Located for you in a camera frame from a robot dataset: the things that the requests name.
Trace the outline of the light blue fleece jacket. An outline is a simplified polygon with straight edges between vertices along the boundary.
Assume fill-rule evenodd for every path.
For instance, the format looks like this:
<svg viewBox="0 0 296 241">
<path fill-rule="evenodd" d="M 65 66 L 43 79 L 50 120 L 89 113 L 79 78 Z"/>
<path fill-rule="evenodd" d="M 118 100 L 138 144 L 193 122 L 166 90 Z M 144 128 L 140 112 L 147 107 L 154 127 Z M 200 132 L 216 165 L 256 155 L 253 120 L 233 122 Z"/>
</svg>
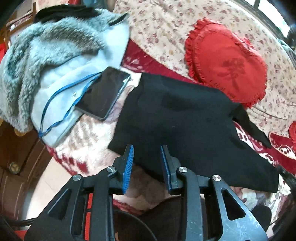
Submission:
<svg viewBox="0 0 296 241">
<path fill-rule="evenodd" d="M 128 14 L 34 23 L 1 62 L 1 118 L 59 145 L 83 115 L 75 105 L 107 68 L 120 69 L 130 38 Z"/>
</svg>

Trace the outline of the floral beige quilt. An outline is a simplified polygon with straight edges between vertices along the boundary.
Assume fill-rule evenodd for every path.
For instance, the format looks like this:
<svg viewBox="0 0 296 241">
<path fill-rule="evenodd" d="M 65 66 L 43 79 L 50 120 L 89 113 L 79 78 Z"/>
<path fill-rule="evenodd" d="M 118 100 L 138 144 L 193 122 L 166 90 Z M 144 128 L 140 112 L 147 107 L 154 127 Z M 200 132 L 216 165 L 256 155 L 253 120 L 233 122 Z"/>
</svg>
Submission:
<svg viewBox="0 0 296 241">
<path fill-rule="evenodd" d="M 208 18 L 248 39 L 267 64 L 264 99 L 248 109 L 265 133 L 288 136 L 295 121 L 295 68 L 274 35 L 232 1 L 116 1 L 114 12 L 129 14 L 130 37 L 143 51 L 179 75 L 188 76 L 185 40 L 197 20 Z"/>
</svg>

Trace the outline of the black smartphone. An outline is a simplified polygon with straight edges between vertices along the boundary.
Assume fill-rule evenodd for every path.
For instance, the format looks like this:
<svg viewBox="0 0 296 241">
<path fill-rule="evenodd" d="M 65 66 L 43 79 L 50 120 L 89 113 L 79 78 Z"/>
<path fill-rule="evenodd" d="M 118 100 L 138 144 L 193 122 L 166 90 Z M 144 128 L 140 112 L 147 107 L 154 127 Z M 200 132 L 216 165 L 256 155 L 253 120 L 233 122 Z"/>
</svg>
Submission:
<svg viewBox="0 0 296 241">
<path fill-rule="evenodd" d="M 75 109 L 97 120 L 106 120 L 130 78 L 127 72 L 107 67 L 83 94 Z"/>
</svg>

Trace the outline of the black garment on jacket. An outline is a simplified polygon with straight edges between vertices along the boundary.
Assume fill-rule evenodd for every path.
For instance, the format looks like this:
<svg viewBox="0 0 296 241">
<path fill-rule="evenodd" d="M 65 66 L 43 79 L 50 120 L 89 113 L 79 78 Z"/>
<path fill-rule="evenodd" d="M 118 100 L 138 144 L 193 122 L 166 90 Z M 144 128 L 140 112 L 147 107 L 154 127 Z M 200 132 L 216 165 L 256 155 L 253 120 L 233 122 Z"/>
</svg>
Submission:
<svg viewBox="0 0 296 241">
<path fill-rule="evenodd" d="M 74 17 L 79 19 L 88 19 L 100 15 L 100 13 L 92 8 L 79 5 L 56 5 L 41 9 L 34 17 L 34 23 L 45 23 L 48 21 L 59 21 L 63 18 Z"/>
</svg>

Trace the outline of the black pants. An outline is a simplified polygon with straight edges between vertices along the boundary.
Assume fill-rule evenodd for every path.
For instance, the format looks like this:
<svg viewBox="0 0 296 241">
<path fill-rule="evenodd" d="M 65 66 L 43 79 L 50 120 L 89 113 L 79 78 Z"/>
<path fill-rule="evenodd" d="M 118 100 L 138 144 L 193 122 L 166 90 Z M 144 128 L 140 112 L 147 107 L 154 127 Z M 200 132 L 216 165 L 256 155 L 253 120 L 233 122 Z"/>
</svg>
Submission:
<svg viewBox="0 0 296 241">
<path fill-rule="evenodd" d="M 163 180 L 159 158 L 166 145 L 197 175 L 219 175 L 230 186 L 277 192 L 276 168 L 240 140 L 236 123 L 271 147 L 243 106 L 220 90 L 144 73 L 125 100 L 108 147 L 121 155 L 133 145 L 134 162 L 157 180 Z"/>
</svg>

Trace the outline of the brown wooden cabinet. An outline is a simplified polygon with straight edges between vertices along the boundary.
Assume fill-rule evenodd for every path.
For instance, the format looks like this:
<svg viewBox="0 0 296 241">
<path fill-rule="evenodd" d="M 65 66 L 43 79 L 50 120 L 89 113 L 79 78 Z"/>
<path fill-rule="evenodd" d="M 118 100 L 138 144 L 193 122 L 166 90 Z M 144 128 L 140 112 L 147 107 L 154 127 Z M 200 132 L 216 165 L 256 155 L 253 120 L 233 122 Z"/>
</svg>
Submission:
<svg viewBox="0 0 296 241">
<path fill-rule="evenodd" d="M 47 147 L 35 130 L 18 136 L 1 121 L 1 214 L 24 219 L 43 171 L 51 160 Z"/>
</svg>

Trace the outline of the red heart-shaped pillow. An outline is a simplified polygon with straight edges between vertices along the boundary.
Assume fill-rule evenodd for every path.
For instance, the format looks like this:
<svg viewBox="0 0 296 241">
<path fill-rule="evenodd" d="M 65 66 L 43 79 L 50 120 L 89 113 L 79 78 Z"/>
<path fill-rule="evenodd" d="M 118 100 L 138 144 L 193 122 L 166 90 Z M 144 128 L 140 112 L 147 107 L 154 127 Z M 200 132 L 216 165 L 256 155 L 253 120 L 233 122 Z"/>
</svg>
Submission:
<svg viewBox="0 0 296 241">
<path fill-rule="evenodd" d="M 197 20 L 185 41 L 188 75 L 217 88 L 232 101 L 252 107 L 263 100 L 267 65 L 248 39 L 241 39 L 221 23 Z"/>
</svg>

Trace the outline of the red and white blanket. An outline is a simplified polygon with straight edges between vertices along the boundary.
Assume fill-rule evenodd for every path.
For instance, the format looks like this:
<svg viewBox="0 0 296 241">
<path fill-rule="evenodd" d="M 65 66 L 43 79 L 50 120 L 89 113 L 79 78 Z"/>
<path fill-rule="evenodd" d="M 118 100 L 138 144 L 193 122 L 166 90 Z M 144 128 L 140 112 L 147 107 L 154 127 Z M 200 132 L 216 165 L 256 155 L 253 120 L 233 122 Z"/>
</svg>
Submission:
<svg viewBox="0 0 296 241">
<path fill-rule="evenodd" d="M 66 177 L 75 174 L 82 174 L 83 176 L 97 174 L 109 166 L 118 156 L 118 154 L 108 150 L 107 146 L 113 137 L 115 124 L 123 103 L 127 95 L 138 85 L 142 74 L 135 73 L 132 70 L 142 70 L 143 67 L 143 70 L 147 70 L 149 73 L 152 73 L 152 70 L 157 70 L 158 72 L 155 73 L 160 71 L 165 76 L 190 82 L 188 78 L 171 71 L 145 54 L 133 41 L 128 43 L 122 64 L 123 67 L 127 67 L 123 70 L 130 73 L 132 79 L 116 102 L 107 120 L 102 122 L 83 115 L 61 140 L 60 145 L 56 148 L 46 146 L 52 160 L 49 167 L 45 169 L 45 173 L 42 174 L 41 181 L 37 184 L 37 189 L 33 195 L 34 200 L 37 197 L 40 198 L 40 205 L 43 203 L 43 207 L 45 207 L 45 202 L 58 192 L 62 184 L 65 184 Z M 284 164 L 284 167 L 288 167 L 288 169 L 290 169 L 290 166 L 295 168 L 295 152 L 290 138 L 270 133 L 269 137 L 271 137 L 273 147 L 268 149 L 251 137 L 241 125 L 235 123 L 235 127 L 240 140 L 248 144 L 270 163 Z M 231 188 L 250 210 L 258 205 L 268 206 L 272 212 L 271 222 L 277 221 L 295 206 L 292 190 L 281 176 L 276 193 L 240 187 Z M 144 173 L 141 168 L 135 167 L 131 177 L 130 189 L 125 196 L 115 196 L 114 203 L 116 207 L 138 215 L 170 197 L 172 198 L 165 190 L 163 183 Z"/>
</svg>

